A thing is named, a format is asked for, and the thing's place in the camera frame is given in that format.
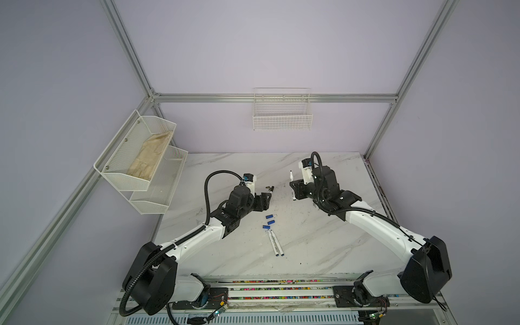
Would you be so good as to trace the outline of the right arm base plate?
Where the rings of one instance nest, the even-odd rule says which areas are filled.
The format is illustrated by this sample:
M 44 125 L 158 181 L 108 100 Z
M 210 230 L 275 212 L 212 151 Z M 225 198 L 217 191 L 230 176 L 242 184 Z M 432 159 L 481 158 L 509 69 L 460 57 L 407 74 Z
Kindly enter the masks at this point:
M 364 287 L 334 286 L 334 301 L 337 307 L 382 307 L 389 306 L 386 296 L 372 296 Z

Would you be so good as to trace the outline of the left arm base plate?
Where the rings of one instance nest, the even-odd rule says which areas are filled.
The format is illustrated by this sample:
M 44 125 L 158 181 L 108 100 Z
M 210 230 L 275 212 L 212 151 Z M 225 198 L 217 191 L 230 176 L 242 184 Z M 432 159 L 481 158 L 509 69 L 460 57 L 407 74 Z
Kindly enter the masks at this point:
M 228 288 L 210 288 L 203 291 L 202 297 L 194 302 L 173 302 L 171 307 L 173 310 L 216 310 L 221 302 L 228 300 L 228 293 Z

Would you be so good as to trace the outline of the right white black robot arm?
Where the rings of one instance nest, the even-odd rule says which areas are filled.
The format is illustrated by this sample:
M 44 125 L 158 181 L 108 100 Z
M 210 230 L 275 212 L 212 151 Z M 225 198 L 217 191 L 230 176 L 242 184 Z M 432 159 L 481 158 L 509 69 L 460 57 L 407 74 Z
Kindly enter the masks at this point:
M 404 263 L 402 268 L 386 272 L 364 272 L 353 285 L 354 304 L 365 307 L 385 295 L 408 295 L 424 304 L 436 300 L 452 278 L 443 240 L 423 237 L 376 212 L 357 194 L 342 190 L 330 167 L 314 166 L 306 158 L 299 162 L 299 168 L 302 179 L 290 182 L 297 200 L 311 199 L 327 215 L 364 230 Z

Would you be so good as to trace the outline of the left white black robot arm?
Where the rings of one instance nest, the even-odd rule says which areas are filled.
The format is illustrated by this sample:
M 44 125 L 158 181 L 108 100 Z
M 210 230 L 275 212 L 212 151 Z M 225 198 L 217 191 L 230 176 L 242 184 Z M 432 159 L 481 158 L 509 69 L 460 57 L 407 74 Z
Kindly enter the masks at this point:
M 249 213 L 267 211 L 271 198 L 271 188 L 252 194 L 248 186 L 236 186 L 229 199 L 210 213 L 208 224 L 162 245 L 143 245 L 123 280 L 119 315 L 127 317 L 143 310 L 152 316 L 171 302 L 205 307 L 211 286 L 195 273 L 179 275 L 179 266 L 231 234 Z

